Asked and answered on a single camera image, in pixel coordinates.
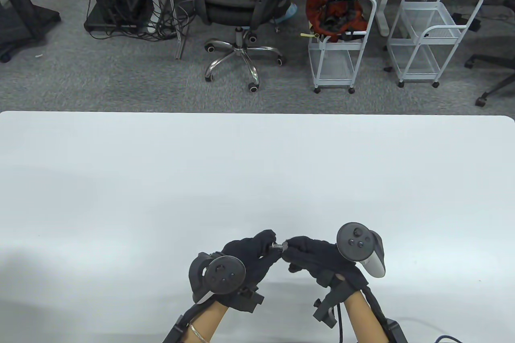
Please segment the person's right hand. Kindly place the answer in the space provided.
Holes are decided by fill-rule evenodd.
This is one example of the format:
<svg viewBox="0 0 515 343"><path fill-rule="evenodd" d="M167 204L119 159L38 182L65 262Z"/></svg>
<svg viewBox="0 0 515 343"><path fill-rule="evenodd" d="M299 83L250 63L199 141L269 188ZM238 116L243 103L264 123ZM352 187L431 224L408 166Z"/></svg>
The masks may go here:
<svg viewBox="0 0 515 343"><path fill-rule="evenodd" d="M295 236L286 240L286 243L282 259L289 263L288 269L291 273L305 269L312 277L317 278L323 271L330 271L342 275L355 290L368 286L368 281L356 263L345 259L336 244L307 236Z"/></svg>

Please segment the person's left hand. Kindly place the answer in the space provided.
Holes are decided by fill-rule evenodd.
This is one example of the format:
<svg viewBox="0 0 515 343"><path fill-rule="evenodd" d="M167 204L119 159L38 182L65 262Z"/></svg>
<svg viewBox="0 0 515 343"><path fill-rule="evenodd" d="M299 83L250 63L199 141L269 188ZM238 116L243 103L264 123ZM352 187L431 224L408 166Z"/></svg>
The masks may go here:
<svg viewBox="0 0 515 343"><path fill-rule="evenodd" d="M281 258L281 251L272 248L276 242L273 230L263 230L252 238L233 240L222 248L223 255L238 258L246 268L246 277L241 288L226 295L213 298L223 306L243 312L251 312L250 305L243 301L255 295L258 284L265 278L269 269Z"/></svg>

